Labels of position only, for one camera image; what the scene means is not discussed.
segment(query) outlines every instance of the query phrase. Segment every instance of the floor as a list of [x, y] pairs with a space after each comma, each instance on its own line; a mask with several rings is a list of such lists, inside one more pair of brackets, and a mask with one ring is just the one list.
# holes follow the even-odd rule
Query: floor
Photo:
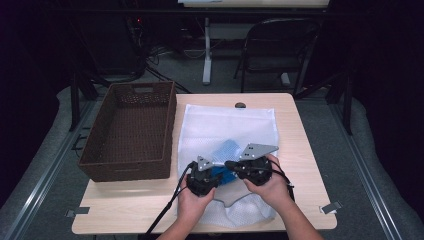
[[[187, 49], [177, 54], [162, 49], [149, 63], [152, 68], [193, 93], [232, 93], [240, 90], [240, 77], [233, 79], [238, 51], [231, 43], [219, 42], [213, 51], [212, 82], [202, 84], [203, 58], [201, 50]], [[120, 80], [121, 76], [109, 80]], [[272, 84], [279, 79], [266, 77]], [[158, 81], [146, 72], [137, 81]], [[4, 239], [92, 239], [72, 233], [72, 218], [67, 210], [79, 206], [88, 177], [78, 168], [81, 154], [77, 141], [89, 133], [105, 88], [97, 86], [100, 97], [86, 101], [81, 97], [82, 118], [73, 132], [70, 126], [70, 91], [58, 94], [59, 113], [39, 152], [34, 157], [21, 182], [0, 210]], [[353, 135], [347, 135], [340, 124], [340, 105], [328, 105], [326, 89], [307, 99], [296, 101], [318, 167], [330, 200], [343, 207], [336, 214], [338, 226], [322, 231], [326, 239], [419, 239], [424, 227], [415, 212], [397, 193], [390, 177], [382, 169], [373, 149], [372, 135], [366, 112], [358, 101], [352, 109]], [[281, 239], [284, 234], [259, 235]], [[136, 235], [97, 236], [98, 239], [137, 239]], [[256, 235], [194, 235], [196, 239], [257, 239]]]

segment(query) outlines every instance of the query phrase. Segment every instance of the black controller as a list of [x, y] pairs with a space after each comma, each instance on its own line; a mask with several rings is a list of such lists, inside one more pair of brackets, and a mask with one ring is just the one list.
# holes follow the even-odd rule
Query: black controller
[[[240, 179], [247, 178], [256, 186], [262, 186], [269, 181], [272, 175], [272, 166], [263, 156], [255, 160], [226, 161], [225, 167], [234, 171]], [[222, 174], [212, 177], [212, 169], [198, 170], [197, 162], [193, 162], [192, 171], [187, 176], [187, 187], [197, 196], [205, 196], [209, 191], [218, 187]]]
[[226, 161], [225, 166], [234, 171], [240, 179], [247, 178], [256, 186], [264, 185], [272, 175], [271, 163], [265, 156], [255, 160]]
[[222, 174], [212, 177], [212, 169], [199, 171], [197, 162], [193, 162], [191, 173], [187, 175], [187, 187], [197, 196], [205, 196], [214, 187], [218, 187]]

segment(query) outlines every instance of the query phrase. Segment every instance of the wire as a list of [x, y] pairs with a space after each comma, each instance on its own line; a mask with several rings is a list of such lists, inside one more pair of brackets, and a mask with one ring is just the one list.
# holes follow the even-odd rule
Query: wire
[[175, 84], [177, 85], [177, 88], [186, 92], [186, 93], [192, 93], [190, 90], [188, 90], [187, 88], [185, 88], [183, 85], [179, 84], [177, 81], [172, 80], [164, 75], [162, 75], [161, 73], [159, 73], [156, 69], [152, 68], [150, 65], [147, 65], [146, 70], [151, 73], [153, 76], [157, 77], [159, 79], [159, 81], [172, 81], [175, 82]]
[[186, 175], [186, 172], [188, 171], [188, 169], [193, 167], [194, 162], [191, 162], [189, 165], [187, 165], [186, 169], [184, 169], [183, 174], [181, 174], [180, 180], [178, 181], [178, 185], [175, 188], [174, 194], [172, 195], [171, 200], [168, 202], [168, 204], [165, 206], [165, 208], [162, 210], [162, 212], [157, 216], [157, 218], [155, 219], [155, 221], [153, 222], [153, 224], [150, 226], [150, 228], [147, 230], [147, 232], [144, 234], [142, 239], [145, 239], [146, 237], [148, 237], [153, 229], [155, 229], [156, 225], [159, 223], [159, 221], [162, 219], [162, 217], [165, 215], [165, 213], [171, 208], [172, 206], [172, 202], [175, 200], [175, 198], [177, 198], [177, 196], [184, 190], [186, 189], [179, 189], [181, 186], [181, 183], [183, 182], [184, 176]]

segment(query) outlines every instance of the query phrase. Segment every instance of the white stand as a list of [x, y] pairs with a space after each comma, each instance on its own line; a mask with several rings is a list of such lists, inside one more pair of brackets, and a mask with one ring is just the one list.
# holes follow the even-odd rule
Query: white stand
[[205, 19], [205, 67], [203, 68], [203, 85], [211, 83], [211, 39], [209, 35], [209, 18]]

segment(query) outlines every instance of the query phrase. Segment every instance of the chair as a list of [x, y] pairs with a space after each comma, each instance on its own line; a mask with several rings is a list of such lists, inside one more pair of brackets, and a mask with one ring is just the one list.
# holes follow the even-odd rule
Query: chair
[[242, 71], [241, 92], [248, 73], [297, 72], [293, 95], [298, 89], [307, 50], [314, 43], [320, 25], [310, 19], [268, 19], [255, 24], [244, 42], [237, 73]]

